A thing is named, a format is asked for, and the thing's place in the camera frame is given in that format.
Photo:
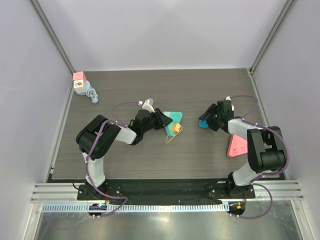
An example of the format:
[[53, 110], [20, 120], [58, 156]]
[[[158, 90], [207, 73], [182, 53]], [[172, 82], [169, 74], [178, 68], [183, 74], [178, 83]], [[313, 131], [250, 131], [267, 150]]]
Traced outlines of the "teal triangular power socket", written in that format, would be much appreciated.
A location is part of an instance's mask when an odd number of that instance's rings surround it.
[[176, 134], [176, 131], [172, 131], [172, 128], [174, 125], [181, 123], [183, 113], [180, 111], [164, 111], [163, 114], [172, 119], [172, 122], [164, 128], [167, 136], [171, 138]]

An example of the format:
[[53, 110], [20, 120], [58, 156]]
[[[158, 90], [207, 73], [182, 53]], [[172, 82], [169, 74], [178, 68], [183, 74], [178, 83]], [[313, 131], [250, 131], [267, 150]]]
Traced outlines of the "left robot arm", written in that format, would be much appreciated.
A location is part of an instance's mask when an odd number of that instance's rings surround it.
[[139, 110], [127, 127], [101, 114], [96, 116], [75, 139], [84, 158], [86, 174], [84, 184], [78, 188], [77, 199], [101, 200], [108, 193], [104, 156], [115, 141], [135, 146], [146, 132], [163, 129], [172, 122], [159, 108], [154, 112]]

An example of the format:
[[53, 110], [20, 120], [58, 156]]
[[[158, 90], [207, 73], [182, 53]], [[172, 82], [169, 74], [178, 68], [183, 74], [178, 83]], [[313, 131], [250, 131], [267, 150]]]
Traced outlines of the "orange charger plug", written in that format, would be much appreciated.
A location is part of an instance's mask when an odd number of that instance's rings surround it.
[[179, 123], [175, 123], [171, 126], [170, 131], [173, 133], [178, 133], [181, 130], [182, 126]]

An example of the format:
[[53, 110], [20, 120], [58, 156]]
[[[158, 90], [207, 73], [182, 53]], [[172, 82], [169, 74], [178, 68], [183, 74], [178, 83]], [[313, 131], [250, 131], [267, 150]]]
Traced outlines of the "pink triangular power socket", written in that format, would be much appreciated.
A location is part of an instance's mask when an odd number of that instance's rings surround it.
[[232, 135], [229, 141], [226, 155], [228, 158], [234, 158], [248, 153], [248, 142], [238, 135]]

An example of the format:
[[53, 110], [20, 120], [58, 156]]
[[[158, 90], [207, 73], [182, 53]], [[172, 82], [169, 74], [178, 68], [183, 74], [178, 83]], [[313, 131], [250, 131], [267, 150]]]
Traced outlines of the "blue charger plug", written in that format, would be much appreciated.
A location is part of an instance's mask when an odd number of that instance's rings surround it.
[[208, 129], [209, 128], [209, 125], [208, 125], [206, 120], [199, 120], [198, 121], [198, 126], [200, 128], [203, 128], [203, 129]]

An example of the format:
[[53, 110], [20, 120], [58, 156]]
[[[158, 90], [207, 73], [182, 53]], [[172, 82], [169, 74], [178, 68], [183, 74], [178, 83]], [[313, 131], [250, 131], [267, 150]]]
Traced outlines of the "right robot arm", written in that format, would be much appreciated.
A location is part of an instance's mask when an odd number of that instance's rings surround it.
[[289, 164], [290, 154], [281, 129], [235, 116], [230, 99], [211, 104], [198, 118], [198, 125], [215, 132], [222, 130], [247, 142], [247, 163], [227, 177], [225, 191], [231, 198], [242, 197], [256, 180], [281, 174]]

